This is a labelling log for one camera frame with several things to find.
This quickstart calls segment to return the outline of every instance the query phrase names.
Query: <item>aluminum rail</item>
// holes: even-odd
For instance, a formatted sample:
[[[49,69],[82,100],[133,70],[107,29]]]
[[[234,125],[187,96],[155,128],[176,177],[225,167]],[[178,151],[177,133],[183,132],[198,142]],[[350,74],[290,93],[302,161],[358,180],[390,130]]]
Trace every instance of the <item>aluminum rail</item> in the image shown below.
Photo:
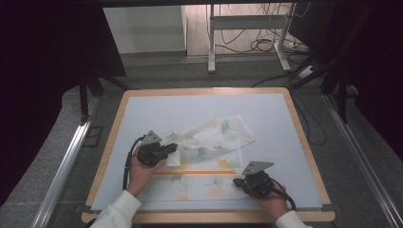
[[[67,149],[67,152],[59,166],[59,169],[57,170],[57,173],[49,187],[49,190],[45,195],[44,200],[42,201],[41,207],[39,208],[35,219],[30,227],[40,228],[46,227],[48,225],[50,217],[63,191],[63,188],[65,187],[68,175],[70,174],[71,168],[81,148],[84,137],[86,136],[89,125],[91,124],[96,107],[98,106],[99,102],[99,97],[94,97],[91,99],[91,102],[89,104],[88,121],[83,125],[78,126],[73,139]]]
[[[403,220],[400,216],[397,208],[388,193],[388,190],[385,188],[377,174],[375,173],[373,167],[367,159],[364,151],[362,151],[361,146],[355,139],[353,132],[350,130],[350,127],[341,120],[339,115],[337,114],[337,105],[332,95],[323,95],[323,99],[328,105],[329,109],[332,112],[333,117],[336,120],[336,124],[340,129],[341,134],[343,135],[345,141],[350,147],[352,151],[355,161],[361,169],[362,174],[364,175],[367,183],[370,185],[374,195],[385,213],[386,218],[388,219],[391,227],[399,228],[403,227]]]

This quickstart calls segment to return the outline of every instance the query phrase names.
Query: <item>paper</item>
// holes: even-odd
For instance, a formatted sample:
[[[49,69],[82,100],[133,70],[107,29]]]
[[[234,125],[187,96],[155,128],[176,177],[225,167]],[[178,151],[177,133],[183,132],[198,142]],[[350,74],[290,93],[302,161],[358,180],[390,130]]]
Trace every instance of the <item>paper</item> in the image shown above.
[[[241,169],[239,148],[255,140],[241,116],[214,118],[160,137],[162,144],[178,144],[178,152],[168,157],[168,163],[176,163],[178,157],[181,161],[177,167],[164,167],[164,171]]]
[[[167,165],[156,175],[139,196],[141,201],[237,200],[243,191],[233,183],[240,175],[189,175],[187,171],[241,170],[240,148],[255,139],[240,116],[213,118],[206,123],[160,134],[162,144],[177,143],[179,166]],[[168,157],[174,163],[178,156]]]

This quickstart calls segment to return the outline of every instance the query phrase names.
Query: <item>wooden frame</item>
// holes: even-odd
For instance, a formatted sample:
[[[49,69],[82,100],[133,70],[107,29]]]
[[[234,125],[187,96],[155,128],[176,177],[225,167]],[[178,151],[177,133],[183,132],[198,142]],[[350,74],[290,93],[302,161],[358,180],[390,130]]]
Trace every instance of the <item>wooden frame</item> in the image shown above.
[[[109,134],[106,143],[104,155],[100,161],[97,174],[92,183],[91,190],[86,200],[86,206],[90,206],[95,199],[95,195],[101,185],[103,176],[106,171],[107,163],[112,153],[122,118],[125,114],[125,107],[130,97],[144,96],[186,96],[186,95],[237,95],[237,94],[270,94],[281,93],[284,96],[288,109],[296,127],[299,140],[301,142],[306,160],[317,184],[317,190],[323,205],[330,205],[330,199],[326,192],[322,178],[317,169],[314,156],[311,148],[306,140],[301,123],[297,116],[297,111],[294,107],[290,93],[286,88],[185,88],[185,89],[149,89],[149,90],[130,90],[124,94],[119,110],[116,114],[115,121]],[[336,213],[333,210],[310,210],[297,212],[304,221],[332,221],[335,219]],[[83,222],[89,222],[95,219],[97,215],[83,213]],[[272,223],[273,218],[270,218],[262,210],[234,210],[234,211],[153,211],[153,212],[137,212],[133,218],[134,223]]]

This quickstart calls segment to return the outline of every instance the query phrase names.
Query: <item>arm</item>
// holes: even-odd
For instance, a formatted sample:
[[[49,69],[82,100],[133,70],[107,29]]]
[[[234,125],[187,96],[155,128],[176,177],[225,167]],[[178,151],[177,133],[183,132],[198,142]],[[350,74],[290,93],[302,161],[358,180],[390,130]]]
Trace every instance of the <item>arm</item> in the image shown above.
[[[275,188],[285,192],[285,187],[278,185],[276,182]],[[276,193],[270,193],[262,199],[254,197],[252,199],[257,201],[263,207],[263,210],[276,220],[278,228],[312,228],[302,222],[296,211],[288,211],[285,198]]]
[[[163,160],[155,167],[142,165],[136,157],[139,148],[134,152],[134,156],[131,157],[129,185],[127,186],[127,190],[124,190],[112,205],[108,205],[107,208],[103,210],[94,224],[92,224],[91,228],[131,227],[131,220],[142,205],[136,197],[139,196],[143,188],[151,181],[154,173],[165,164],[165,160]]]

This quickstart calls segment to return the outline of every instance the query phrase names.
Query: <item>hand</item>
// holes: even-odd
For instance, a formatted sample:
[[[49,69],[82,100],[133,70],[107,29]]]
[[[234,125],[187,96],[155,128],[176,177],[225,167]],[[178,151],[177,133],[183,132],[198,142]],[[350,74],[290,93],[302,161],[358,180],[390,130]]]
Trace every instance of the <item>hand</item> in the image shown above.
[[[127,192],[133,197],[137,197],[143,188],[151,181],[154,173],[165,165],[166,160],[158,162],[154,167],[148,167],[141,164],[137,160],[137,154],[139,153],[140,146],[134,151],[130,160],[129,168],[129,184],[127,186]]]
[[[285,192],[285,187],[279,186],[275,181],[274,181],[274,188],[278,189],[281,192]],[[275,220],[280,218],[282,215],[288,212],[287,208],[287,202],[284,197],[279,196],[276,193],[270,193],[269,195],[265,196],[264,198],[255,198],[251,197],[253,200],[257,201],[262,207],[263,210],[271,217],[273,217]]]

